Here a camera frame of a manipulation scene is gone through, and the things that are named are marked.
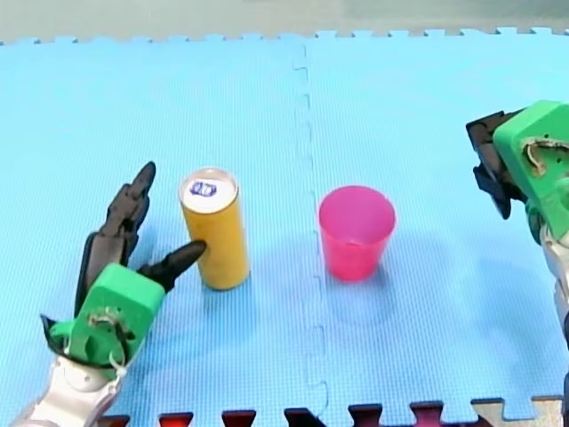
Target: plastic cup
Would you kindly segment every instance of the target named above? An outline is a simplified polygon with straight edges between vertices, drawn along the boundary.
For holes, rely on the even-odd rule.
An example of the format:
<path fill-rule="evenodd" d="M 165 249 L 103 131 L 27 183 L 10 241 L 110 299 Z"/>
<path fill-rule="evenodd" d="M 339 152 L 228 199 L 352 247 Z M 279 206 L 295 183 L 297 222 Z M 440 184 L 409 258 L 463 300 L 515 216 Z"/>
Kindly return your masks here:
<path fill-rule="evenodd" d="M 351 185 L 324 198 L 318 220 L 326 268 L 340 280 L 360 281 L 376 271 L 396 214 L 379 191 Z"/>

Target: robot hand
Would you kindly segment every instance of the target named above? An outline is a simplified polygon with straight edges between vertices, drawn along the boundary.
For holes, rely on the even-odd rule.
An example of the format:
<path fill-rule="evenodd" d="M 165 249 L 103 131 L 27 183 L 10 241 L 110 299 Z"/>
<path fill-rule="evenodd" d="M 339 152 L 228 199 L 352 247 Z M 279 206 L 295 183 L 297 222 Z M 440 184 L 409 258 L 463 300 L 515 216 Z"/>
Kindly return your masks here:
<path fill-rule="evenodd" d="M 541 245 L 556 279 L 555 302 L 569 343 L 569 105 L 538 101 L 468 123 L 466 128 L 480 165 L 478 187 L 488 193 L 502 218 L 511 200 L 525 203 L 533 239 Z M 569 375 L 565 377 L 564 426 L 569 427 Z"/>
<path fill-rule="evenodd" d="M 155 265 L 127 268 L 149 207 L 156 167 L 145 165 L 108 207 L 107 220 L 85 243 L 75 318 L 42 316 L 56 355 L 48 386 L 10 427 L 94 427 L 111 407 L 162 300 L 205 250 L 191 242 Z"/>

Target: can label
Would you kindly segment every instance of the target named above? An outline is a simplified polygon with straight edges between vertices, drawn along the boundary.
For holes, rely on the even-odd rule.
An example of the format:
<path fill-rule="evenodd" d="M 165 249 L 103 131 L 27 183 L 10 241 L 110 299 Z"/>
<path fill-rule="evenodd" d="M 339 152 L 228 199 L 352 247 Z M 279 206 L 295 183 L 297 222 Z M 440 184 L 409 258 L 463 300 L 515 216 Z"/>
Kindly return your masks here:
<path fill-rule="evenodd" d="M 229 206 L 236 197 L 236 187 L 230 181 L 195 178 L 182 193 L 183 204 L 200 214 L 213 214 Z"/>
<path fill-rule="evenodd" d="M 210 182 L 196 181 L 190 187 L 189 192 L 195 196 L 213 197 L 217 193 L 217 185 Z"/>

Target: blue logo on can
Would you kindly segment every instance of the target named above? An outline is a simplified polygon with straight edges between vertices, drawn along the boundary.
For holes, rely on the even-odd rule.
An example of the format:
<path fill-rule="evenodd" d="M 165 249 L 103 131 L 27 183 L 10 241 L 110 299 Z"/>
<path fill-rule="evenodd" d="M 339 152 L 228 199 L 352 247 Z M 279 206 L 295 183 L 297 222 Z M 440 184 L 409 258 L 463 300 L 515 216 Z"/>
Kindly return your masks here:
<path fill-rule="evenodd" d="M 217 187 L 208 182 L 197 181 L 194 182 L 192 187 L 189 189 L 189 192 L 196 196 L 212 197 L 217 193 Z"/>

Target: yellow can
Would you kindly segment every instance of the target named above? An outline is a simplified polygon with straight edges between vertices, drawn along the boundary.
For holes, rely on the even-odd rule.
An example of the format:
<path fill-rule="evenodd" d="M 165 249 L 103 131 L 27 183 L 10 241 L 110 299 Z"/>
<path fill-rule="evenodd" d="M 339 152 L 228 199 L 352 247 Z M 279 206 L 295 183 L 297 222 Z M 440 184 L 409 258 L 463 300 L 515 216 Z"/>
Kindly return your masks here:
<path fill-rule="evenodd" d="M 190 238 L 207 244 L 197 262 L 202 280 L 217 290 L 243 283 L 250 268 L 236 180 L 221 169 L 200 169 L 181 184 L 180 203 Z"/>

